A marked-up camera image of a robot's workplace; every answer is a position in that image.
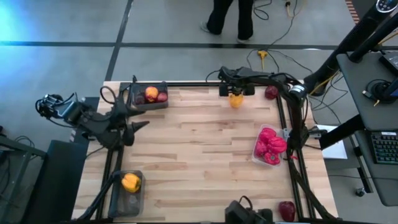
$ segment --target black keyboard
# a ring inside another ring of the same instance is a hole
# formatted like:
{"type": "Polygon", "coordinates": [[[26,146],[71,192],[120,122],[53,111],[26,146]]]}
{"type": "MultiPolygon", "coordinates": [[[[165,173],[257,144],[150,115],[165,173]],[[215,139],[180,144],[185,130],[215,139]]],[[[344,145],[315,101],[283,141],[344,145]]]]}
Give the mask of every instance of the black keyboard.
{"type": "Polygon", "coordinates": [[[398,165],[398,133],[371,133],[371,142],[375,163],[398,165]]]}

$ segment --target wooden tabletop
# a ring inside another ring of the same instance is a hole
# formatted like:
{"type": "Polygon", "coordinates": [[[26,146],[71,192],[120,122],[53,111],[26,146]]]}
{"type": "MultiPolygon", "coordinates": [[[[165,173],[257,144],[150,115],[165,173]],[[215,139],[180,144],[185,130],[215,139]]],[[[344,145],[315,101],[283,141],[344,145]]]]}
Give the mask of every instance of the wooden tabletop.
{"type": "MultiPolygon", "coordinates": [[[[117,93],[120,82],[105,82],[117,93]]],[[[280,167],[259,166],[251,161],[256,136],[262,124],[280,128],[276,100],[264,98],[265,87],[245,96],[239,109],[218,96],[217,87],[170,87],[169,107],[147,111],[131,121],[150,121],[136,133],[133,146],[124,148],[122,170],[141,170],[146,178],[143,213],[116,222],[223,222],[224,210],[240,196],[248,196],[255,209],[270,208],[274,221],[282,220],[278,203],[294,202],[287,163],[280,167]]],[[[98,111],[111,105],[102,99],[98,111]]],[[[287,122],[289,116],[285,107],[287,122]]],[[[309,110],[306,124],[314,125],[309,110]]],[[[319,146],[310,139],[307,144],[319,146]]],[[[101,147],[90,144],[88,152],[101,147]]],[[[310,186],[319,201],[337,216],[321,150],[303,148],[310,186]]],[[[79,217],[100,191],[106,150],[85,162],[73,217],[79,217]]],[[[111,190],[104,217],[108,214],[111,190]]],[[[305,197],[300,191],[304,214],[305,197]]]]}

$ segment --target concrete floor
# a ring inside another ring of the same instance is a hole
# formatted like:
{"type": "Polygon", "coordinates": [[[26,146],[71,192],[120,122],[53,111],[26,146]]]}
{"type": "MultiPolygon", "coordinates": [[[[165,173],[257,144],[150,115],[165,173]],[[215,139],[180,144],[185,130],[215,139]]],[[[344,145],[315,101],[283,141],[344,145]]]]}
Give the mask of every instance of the concrete floor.
{"type": "MultiPolygon", "coordinates": [[[[211,0],[135,0],[126,31],[119,40],[123,43],[166,45],[121,47],[114,70],[110,69],[111,73],[107,75],[128,3],[128,0],[0,1],[0,124],[8,136],[26,135],[43,150],[48,148],[51,139],[69,140],[71,130],[47,122],[34,109],[34,102],[47,93],[68,96],[76,91],[80,97],[98,96],[105,79],[124,81],[136,75],[139,80],[204,80],[208,73],[222,65],[230,68],[247,66],[246,55],[251,49],[235,49],[234,45],[226,45],[227,48],[173,45],[235,44],[236,2],[227,15],[223,34],[214,37],[198,27],[211,11],[211,0]],[[99,44],[94,47],[89,42],[99,44]]],[[[286,31],[290,19],[283,5],[283,1],[274,0],[272,5],[264,8],[270,15],[268,21],[254,18],[255,34],[251,44],[270,44],[286,31]]],[[[306,47],[303,45],[332,49],[353,26],[344,0],[307,0],[289,34],[274,48],[316,70],[331,50],[304,50],[306,47]]],[[[283,55],[277,52],[272,55],[281,71],[297,78],[309,74],[283,55]]],[[[261,61],[256,54],[249,59],[253,69],[261,69],[261,61]]],[[[268,72],[276,71],[270,57],[266,58],[265,68],[268,72]]],[[[343,79],[336,85],[347,89],[343,79]]],[[[341,94],[330,90],[325,103],[332,102],[341,94]]],[[[331,108],[341,122],[357,114],[350,94],[331,108]]],[[[328,109],[315,111],[314,115],[321,124],[337,123],[328,109]]],[[[330,170],[330,173],[358,176],[355,170],[330,170]]],[[[377,193],[362,198],[354,196],[353,189],[361,186],[359,180],[330,177],[330,182],[341,218],[396,223],[398,208],[383,206],[377,193]]]]}

